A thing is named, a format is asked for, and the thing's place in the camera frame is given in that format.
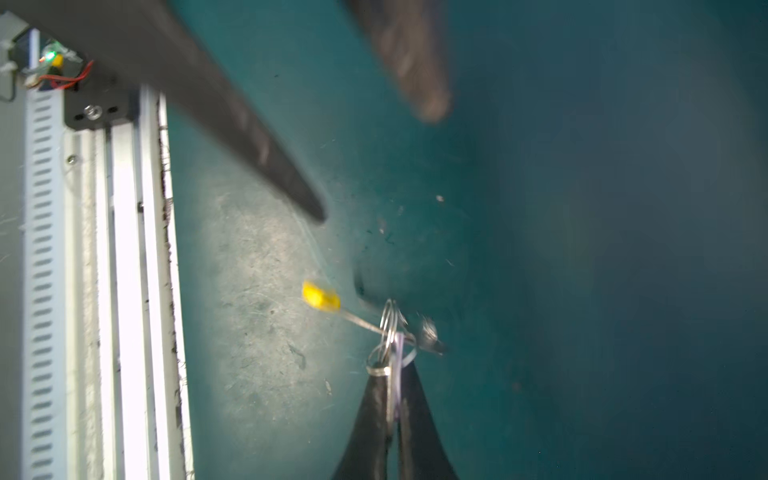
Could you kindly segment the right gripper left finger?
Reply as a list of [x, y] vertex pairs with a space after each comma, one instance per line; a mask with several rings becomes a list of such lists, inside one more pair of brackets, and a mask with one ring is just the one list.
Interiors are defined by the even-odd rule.
[[387, 380], [370, 376], [354, 425], [332, 479], [386, 479], [390, 445], [387, 412]]

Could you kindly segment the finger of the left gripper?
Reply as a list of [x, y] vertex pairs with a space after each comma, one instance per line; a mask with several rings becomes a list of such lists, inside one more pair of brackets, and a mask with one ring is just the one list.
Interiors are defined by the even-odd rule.
[[164, 1], [4, 1], [30, 25], [165, 94], [318, 222], [323, 203], [292, 158]]
[[452, 107], [443, 8], [429, 0], [350, 0], [342, 3], [415, 116], [443, 120]]

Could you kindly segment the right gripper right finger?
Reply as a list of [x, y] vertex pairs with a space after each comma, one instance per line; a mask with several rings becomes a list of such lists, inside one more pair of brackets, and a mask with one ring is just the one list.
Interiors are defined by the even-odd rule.
[[414, 363], [401, 373], [398, 433], [400, 479], [458, 479], [443, 448]]

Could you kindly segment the silver key with white tag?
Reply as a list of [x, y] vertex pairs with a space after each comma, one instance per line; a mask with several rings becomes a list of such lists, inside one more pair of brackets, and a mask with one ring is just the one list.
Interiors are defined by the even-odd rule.
[[391, 344], [389, 357], [389, 380], [388, 380], [388, 404], [387, 404], [387, 422], [393, 425], [398, 421], [401, 402], [401, 374], [403, 365], [403, 343], [404, 334], [397, 332]]

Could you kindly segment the left green circuit board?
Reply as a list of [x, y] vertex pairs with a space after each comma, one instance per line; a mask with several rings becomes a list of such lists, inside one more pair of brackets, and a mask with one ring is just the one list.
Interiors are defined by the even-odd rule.
[[56, 40], [30, 45], [24, 70], [27, 90], [77, 91], [89, 78], [94, 61]]

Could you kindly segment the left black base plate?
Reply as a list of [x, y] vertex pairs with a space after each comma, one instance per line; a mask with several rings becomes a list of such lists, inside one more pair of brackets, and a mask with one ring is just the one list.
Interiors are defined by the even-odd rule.
[[65, 90], [64, 124], [74, 131], [132, 123], [140, 113], [140, 88], [95, 62], [88, 76]]

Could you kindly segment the aluminium mounting rail bed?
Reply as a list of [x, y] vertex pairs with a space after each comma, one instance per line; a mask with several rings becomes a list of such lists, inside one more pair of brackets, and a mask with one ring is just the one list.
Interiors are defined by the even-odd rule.
[[64, 135], [66, 475], [195, 475], [166, 101]]

